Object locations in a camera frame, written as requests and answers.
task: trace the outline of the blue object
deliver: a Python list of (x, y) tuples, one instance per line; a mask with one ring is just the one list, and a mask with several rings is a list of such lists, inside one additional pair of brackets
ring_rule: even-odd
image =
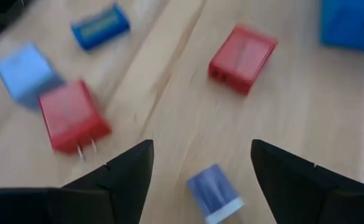
[(129, 22), (117, 4), (110, 10), (72, 25), (75, 38), (85, 50), (91, 50), (128, 30)]
[(218, 165), (212, 165), (192, 177), (187, 185), (208, 224), (221, 222), (244, 205)]
[(0, 60), (0, 77), (13, 100), (32, 110), (41, 94), (64, 83), (32, 43)]
[(364, 50), (364, 0), (322, 0), (321, 17), (324, 44)]

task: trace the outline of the red usb charger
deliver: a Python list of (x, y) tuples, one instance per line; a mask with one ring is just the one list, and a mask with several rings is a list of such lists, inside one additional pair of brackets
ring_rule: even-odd
[(111, 132), (96, 109), (84, 81), (62, 86), (39, 98), (50, 142), (56, 151), (72, 154)]
[(210, 78), (247, 95), (277, 40), (237, 25), (210, 62)]

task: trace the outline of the metal prong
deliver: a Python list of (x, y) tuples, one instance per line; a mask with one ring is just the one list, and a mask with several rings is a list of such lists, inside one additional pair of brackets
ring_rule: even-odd
[(92, 146), (93, 146), (93, 152), (97, 153), (97, 146), (96, 146), (96, 142), (93, 139), (90, 139), (92, 141)]
[(82, 161), (85, 161), (85, 156), (82, 153), (82, 150), (81, 150), (81, 146), (80, 145), (78, 145), (78, 154), (80, 155)]

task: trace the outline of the wooden table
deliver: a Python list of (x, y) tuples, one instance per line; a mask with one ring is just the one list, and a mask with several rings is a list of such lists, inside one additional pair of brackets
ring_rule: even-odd
[[(41, 115), (15, 106), (0, 81), (0, 187), (60, 187), (143, 139), (155, 161), (141, 223), (203, 223), (185, 183), (214, 163), (246, 202), (243, 223), (275, 223), (252, 139), (364, 182), (364, 52), (319, 44), (318, 1), (119, 0), (131, 33), (86, 54), (70, 21), (110, 3), (37, 1), (0, 36), (0, 58), (32, 40), (67, 80), (84, 79), (114, 129), (86, 162), (54, 154)], [(237, 22), (279, 40), (248, 97), (206, 74)]]

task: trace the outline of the red cube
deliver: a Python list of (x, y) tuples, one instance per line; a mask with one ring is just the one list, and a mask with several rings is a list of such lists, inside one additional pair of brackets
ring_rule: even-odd
[(277, 40), (237, 25), (210, 62), (208, 75), (247, 95)]
[(111, 132), (92, 102), (83, 81), (60, 87), (39, 98), (53, 149), (66, 153)]

